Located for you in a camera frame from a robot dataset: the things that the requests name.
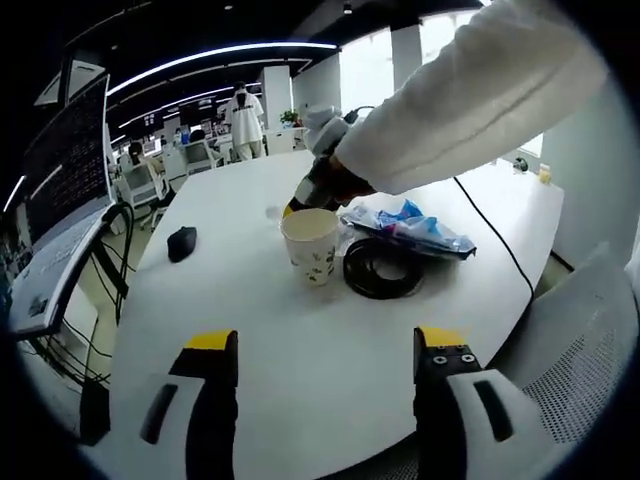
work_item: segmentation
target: black computer mouse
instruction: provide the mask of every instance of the black computer mouse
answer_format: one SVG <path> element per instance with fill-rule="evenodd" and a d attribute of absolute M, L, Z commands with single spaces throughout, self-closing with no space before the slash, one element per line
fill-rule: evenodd
<path fill-rule="evenodd" d="M 181 262 L 196 248 L 198 232 L 196 227 L 182 227 L 167 238 L 169 260 L 173 263 Z"/>

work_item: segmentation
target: white lab coat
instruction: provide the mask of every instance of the white lab coat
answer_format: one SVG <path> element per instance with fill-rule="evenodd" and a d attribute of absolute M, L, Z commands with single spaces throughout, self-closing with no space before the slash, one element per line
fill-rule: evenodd
<path fill-rule="evenodd" d="M 244 107 L 238 105 L 236 95 L 246 93 L 247 99 Z M 264 114 L 260 100 L 246 90 L 238 90 L 227 103 L 225 122 L 231 124 L 231 137 L 237 147 L 249 142 L 262 141 L 262 127 L 258 117 Z"/>
<path fill-rule="evenodd" d="M 399 194 L 519 147 L 572 113 L 607 69 L 548 0 L 496 0 L 352 128 L 339 161 Z M 640 300 L 640 226 L 627 273 Z"/>

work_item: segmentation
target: paper cup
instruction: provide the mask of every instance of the paper cup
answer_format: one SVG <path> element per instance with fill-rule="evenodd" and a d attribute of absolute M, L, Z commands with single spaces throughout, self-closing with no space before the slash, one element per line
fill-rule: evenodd
<path fill-rule="evenodd" d="M 319 208 L 300 210 L 282 220 L 280 230 L 291 264 L 310 285 L 324 285 L 333 273 L 338 217 Z"/>

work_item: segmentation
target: floor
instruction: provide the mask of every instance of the floor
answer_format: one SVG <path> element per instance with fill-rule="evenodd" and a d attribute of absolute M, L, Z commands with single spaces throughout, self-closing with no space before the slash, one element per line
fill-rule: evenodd
<path fill-rule="evenodd" d="M 176 192 L 180 189 L 185 180 L 185 178 L 179 178 L 171 182 Z M 142 254 L 144 253 L 144 249 L 151 238 L 151 234 L 152 232 L 149 227 L 143 230 L 140 229 L 139 222 L 136 224 L 133 231 L 133 238 L 129 253 L 129 265 L 134 269 L 138 266 L 138 263 L 142 258 Z M 108 235 L 103 239 L 103 241 L 106 244 L 111 245 L 120 253 L 124 250 L 124 234 L 117 236 Z M 113 259 L 116 265 L 120 264 L 119 259 L 117 259 L 115 255 L 113 256 Z M 99 271 L 100 276 L 105 279 L 106 287 L 113 298 L 115 298 L 115 289 L 108 282 L 105 273 L 99 265 L 97 265 L 97 271 Z M 101 352 L 111 354 L 114 350 L 117 332 L 115 309 L 112 300 L 105 293 L 105 288 L 100 283 L 97 271 L 96 267 L 89 262 L 80 276 L 79 285 L 98 310 L 98 322 L 96 323 L 92 342 Z M 536 288 L 536 297 L 550 290 L 554 285 L 567 277 L 569 273 L 570 272 L 565 267 L 552 257 L 549 257 L 542 274 L 542 278 Z M 127 283 L 130 283 L 133 276 L 135 276 L 135 272 L 130 270 L 127 276 Z M 110 359 L 91 351 L 88 367 L 98 374 L 106 375 L 110 372 Z"/>

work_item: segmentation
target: ceiling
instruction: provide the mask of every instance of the ceiling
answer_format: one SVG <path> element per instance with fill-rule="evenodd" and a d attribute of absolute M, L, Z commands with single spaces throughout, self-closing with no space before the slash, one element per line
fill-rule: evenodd
<path fill-rule="evenodd" d="M 343 45 L 385 26 L 410 24 L 419 15 L 479 5 L 477 0 L 352 0 L 353 14 L 344 15 L 343 0 L 60 0 L 37 10 L 24 3 L 16 18 L 27 20 L 25 28 L 12 39 L 19 48 L 9 52 L 9 61 L 21 67 L 10 78 L 14 94 L 9 110 L 15 121 L 9 151 L 1 160 L 2 207 L 21 174 L 25 146 L 57 108 L 35 108 L 33 103 L 60 70 L 65 52 L 105 67 L 114 87 L 166 62 L 212 49 L 274 41 Z M 238 80 L 254 82 L 267 65 L 284 61 L 295 74 L 309 60 L 312 64 L 333 53 L 267 48 L 183 63 L 111 95 L 107 121 L 113 135 L 114 127 L 167 103 Z M 266 63 L 215 68 L 245 62 Z"/>

